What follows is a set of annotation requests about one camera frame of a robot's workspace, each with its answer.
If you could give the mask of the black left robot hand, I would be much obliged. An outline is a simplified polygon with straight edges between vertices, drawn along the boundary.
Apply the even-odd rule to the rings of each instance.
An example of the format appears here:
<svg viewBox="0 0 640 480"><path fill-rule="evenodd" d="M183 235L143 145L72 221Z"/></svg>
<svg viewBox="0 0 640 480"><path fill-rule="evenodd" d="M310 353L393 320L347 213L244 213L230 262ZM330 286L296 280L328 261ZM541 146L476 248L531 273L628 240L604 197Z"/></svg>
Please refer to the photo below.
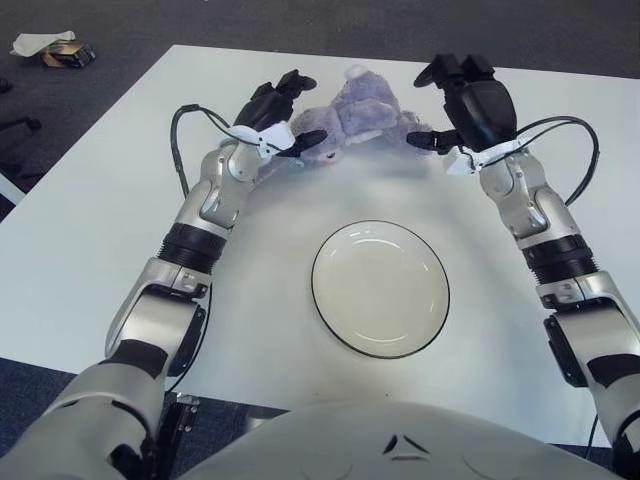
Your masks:
<svg viewBox="0 0 640 480"><path fill-rule="evenodd" d="M276 86L270 82L264 83L241 109L233 126L248 127L255 131L258 144L269 149L271 156L298 157L327 138L327 132L322 129L293 134L289 128L294 101L303 92L316 86L317 82L313 78L301 75L297 69L284 74ZM281 124L289 136L287 145L278 145L268 140L264 134L267 129Z"/></svg>

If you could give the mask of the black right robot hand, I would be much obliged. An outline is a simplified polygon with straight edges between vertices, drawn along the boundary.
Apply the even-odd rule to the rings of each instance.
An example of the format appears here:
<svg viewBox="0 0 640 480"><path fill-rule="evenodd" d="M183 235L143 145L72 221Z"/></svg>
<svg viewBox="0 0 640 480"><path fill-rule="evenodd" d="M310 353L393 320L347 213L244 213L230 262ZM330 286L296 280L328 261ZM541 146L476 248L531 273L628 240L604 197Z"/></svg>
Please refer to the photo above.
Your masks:
<svg viewBox="0 0 640 480"><path fill-rule="evenodd" d="M506 87L481 55L460 62L453 54L439 54L416 77L416 88L435 85L444 92L444 111L453 128L413 131L409 145L445 155L454 147L482 152L516 138L517 116Z"/></svg>

